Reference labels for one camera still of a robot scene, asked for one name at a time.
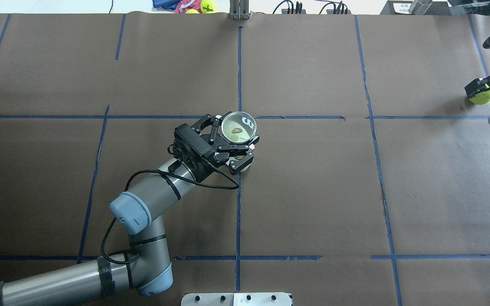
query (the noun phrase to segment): pink cloth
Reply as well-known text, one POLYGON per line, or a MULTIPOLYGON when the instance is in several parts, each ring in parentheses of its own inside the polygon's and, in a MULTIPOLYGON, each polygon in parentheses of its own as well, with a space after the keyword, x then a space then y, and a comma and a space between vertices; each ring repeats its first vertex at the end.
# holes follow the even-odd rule
POLYGON ((184 14, 187 10, 196 10, 198 12, 202 12, 200 10, 200 6, 202 4, 202 0, 182 0, 177 4, 177 8, 175 9, 175 14, 184 14), (186 6, 189 4, 191 1, 194 1, 192 4, 190 4, 187 7, 184 7, 182 11, 180 10, 181 6, 186 6))

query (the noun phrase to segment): tennis ball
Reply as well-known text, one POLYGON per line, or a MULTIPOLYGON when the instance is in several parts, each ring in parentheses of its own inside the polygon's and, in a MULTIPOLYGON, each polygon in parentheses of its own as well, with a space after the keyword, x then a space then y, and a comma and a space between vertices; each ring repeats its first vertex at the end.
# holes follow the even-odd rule
POLYGON ((202 0, 202 4, 200 5, 202 13, 209 14, 212 12, 218 12, 218 5, 216 0, 202 0))
POLYGON ((482 93, 478 93, 473 98, 470 98, 470 102, 475 105, 485 105, 490 102, 490 91, 484 91, 482 93))

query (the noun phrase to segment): white mounting bracket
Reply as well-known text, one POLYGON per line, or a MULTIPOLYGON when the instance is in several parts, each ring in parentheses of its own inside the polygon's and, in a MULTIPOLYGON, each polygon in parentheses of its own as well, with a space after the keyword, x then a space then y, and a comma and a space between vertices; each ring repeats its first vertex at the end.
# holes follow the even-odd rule
POLYGON ((249 0, 230 0, 230 15, 233 20, 246 20, 251 17, 249 11, 249 0))
POLYGON ((292 306, 292 294, 249 292, 229 294, 186 294, 181 306, 292 306))

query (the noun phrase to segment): yellow tennis ball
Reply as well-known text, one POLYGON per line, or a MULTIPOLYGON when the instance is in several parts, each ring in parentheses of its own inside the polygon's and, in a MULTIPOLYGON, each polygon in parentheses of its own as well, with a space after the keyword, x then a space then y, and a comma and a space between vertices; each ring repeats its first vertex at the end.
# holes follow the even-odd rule
POLYGON ((475 105, 485 105, 490 102, 490 91, 484 91, 482 93, 478 93, 473 98, 470 98, 470 102, 475 105))
POLYGON ((216 0, 202 0, 202 4, 200 5, 202 13, 209 14, 212 12, 218 12, 218 5, 216 0))

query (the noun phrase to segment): white floor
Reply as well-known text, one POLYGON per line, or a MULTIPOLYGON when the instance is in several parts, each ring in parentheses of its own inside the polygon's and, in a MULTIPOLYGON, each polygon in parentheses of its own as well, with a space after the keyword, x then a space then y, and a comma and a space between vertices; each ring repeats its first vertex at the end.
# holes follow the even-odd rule
MULTIPOLYGON (((218 0, 222 11, 229 11, 229 0, 218 0)), ((280 0, 251 0, 251 11, 271 14, 280 0)), ((386 0, 344 0, 353 14, 378 15, 386 0)), ((308 14, 318 14, 325 2, 303 0, 308 14)), ((0 13, 61 14, 61 13, 107 13, 111 0, 0 0, 0 13)), ((131 11, 170 12, 152 7, 152 0, 114 0, 114 13, 131 11)))

